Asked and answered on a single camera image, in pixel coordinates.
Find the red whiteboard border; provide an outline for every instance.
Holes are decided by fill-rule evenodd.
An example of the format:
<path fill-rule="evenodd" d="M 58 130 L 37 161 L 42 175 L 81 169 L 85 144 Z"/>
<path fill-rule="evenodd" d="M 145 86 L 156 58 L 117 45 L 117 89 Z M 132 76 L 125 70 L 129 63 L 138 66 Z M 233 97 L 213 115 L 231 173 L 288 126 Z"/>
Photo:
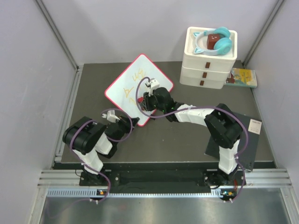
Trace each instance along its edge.
<path fill-rule="evenodd" d="M 152 62 L 153 63 L 153 61 L 146 55 L 146 54 L 140 54 L 137 58 L 135 58 L 134 59 L 134 61 L 108 86 L 108 88 L 105 90 L 105 97 L 106 98 L 108 98 L 117 108 L 119 108 L 119 109 L 121 109 L 111 98 L 109 98 L 108 96 L 107 96 L 107 94 L 106 94 L 106 92 L 108 91 L 108 89 L 121 77 L 121 75 L 141 56 L 141 55 L 144 55 L 147 59 L 149 59 L 150 60 L 150 62 Z M 157 66 L 156 66 L 156 64 L 155 63 L 153 63 L 153 65 L 163 74 L 163 75 L 165 75 L 164 74 L 164 72 L 162 72 Z M 167 75 L 165 75 L 165 77 L 172 83 L 172 88 L 169 90 L 169 92 L 173 89 L 173 87 L 174 87 L 174 84 L 173 84 L 173 82 L 168 78 L 168 76 Z M 149 121 L 149 119 L 150 118 L 148 118 L 147 120 L 146 120 L 146 122 L 143 124 L 143 125 L 139 125 L 139 124 L 137 124 L 139 127 L 143 127 L 143 126 L 145 126 L 146 125 L 146 123 Z"/>

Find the white drawer unit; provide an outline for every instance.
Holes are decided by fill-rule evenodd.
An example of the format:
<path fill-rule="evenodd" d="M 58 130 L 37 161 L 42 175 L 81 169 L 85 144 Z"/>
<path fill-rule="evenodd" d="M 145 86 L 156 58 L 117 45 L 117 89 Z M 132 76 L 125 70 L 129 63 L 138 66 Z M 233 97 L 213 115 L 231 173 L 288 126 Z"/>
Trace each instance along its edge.
<path fill-rule="evenodd" d="M 204 79 L 190 78 L 185 76 L 181 76 L 179 82 L 184 85 L 192 85 L 192 86 L 212 88 L 212 89 L 221 89 L 224 85 L 224 81 L 204 80 Z"/>
<path fill-rule="evenodd" d="M 209 71 L 209 70 L 197 70 L 188 69 L 182 66 L 181 76 L 190 78 L 199 78 L 202 80 L 212 80 L 212 81 L 226 81 L 230 72 L 219 72 L 219 71 Z"/>
<path fill-rule="evenodd" d="M 198 87 L 221 89 L 237 59 L 237 32 L 229 30 L 229 39 L 232 44 L 231 49 L 227 50 L 227 54 L 215 56 L 195 54 L 195 49 L 207 49 L 206 42 L 208 36 L 207 34 L 206 36 L 202 34 L 202 32 L 207 30 L 213 29 L 202 27 L 188 28 L 180 83 Z M 198 37 L 197 46 L 195 44 L 196 37 L 194 34 Z"/>

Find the headphone ear cup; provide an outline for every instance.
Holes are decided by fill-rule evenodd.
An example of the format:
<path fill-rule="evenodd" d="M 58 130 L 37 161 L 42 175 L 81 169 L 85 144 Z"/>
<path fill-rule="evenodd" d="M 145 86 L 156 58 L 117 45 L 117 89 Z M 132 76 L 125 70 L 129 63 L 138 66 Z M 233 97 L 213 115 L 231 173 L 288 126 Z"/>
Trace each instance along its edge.
<path fill-rule="evenodd" d="M 230 31 L 226 27 L 219 27 L 214 31 L 214 34 L 220 34 L 220 37 L 230 37 Z"/>
<path fill-rule="evenodd" d="M 219 55 L 225 55 L 232 49 L 232 41 L 229 38 L 221 38 L 214 45 L 214 50 L 218 50 Z"/>

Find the white wall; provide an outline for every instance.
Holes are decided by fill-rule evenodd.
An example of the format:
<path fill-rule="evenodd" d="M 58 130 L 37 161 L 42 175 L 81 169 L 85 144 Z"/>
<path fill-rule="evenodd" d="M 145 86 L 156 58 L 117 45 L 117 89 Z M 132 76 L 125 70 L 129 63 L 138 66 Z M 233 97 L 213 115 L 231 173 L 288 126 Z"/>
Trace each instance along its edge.
<path fill-rule="evenodd" d="M 0 223 L 28 218 L 74 69 L 33 0 L 1 1 Z"/>
<path fill-rule="evenodd" d="M 238 32 L 243 60 L 276 0 L 43 0 L 78 64 L 181 61 L 189 26 Z"/>
<path fill-rule="evenodd" d="M 299 197 L 299 1 L 287 0 L 248 67 L 274 154 L 288 169 Z"/>

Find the drawer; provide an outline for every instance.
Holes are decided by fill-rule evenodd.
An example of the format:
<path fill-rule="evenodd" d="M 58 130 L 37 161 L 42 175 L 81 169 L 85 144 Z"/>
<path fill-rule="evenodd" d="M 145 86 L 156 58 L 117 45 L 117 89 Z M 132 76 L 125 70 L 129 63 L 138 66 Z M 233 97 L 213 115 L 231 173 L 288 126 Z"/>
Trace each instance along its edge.
<path fill-rule="evenodd" d="M 219 60 L 206 59 L 204 57 L 190 58 L 184 55 L 182 66 L 188 69 L 230 72 L 234 63 L 235 61 L 226 63 Z"/>
<path fill-rule="evenodd" d="M 209 70 L 197 70 L 197 69 L 188 69 L 182 66 L 181 76 L 190 77 L 190 78 L 200 78 L 203 80 L 212 80 L 212 81 L 226 81 L 230 72 L 219 72 L 219 71 L 209 71 Z"/>
<path fill-rule="evenodd" d="M 221 89 L 224 85 L 224 81 L 203 80 L 203 79 L 190 78 L 185 76 L 181 76 L 179 82 L 184 85 L 192 85 L 192 86 L 212 88 L 212 89 Z"/>

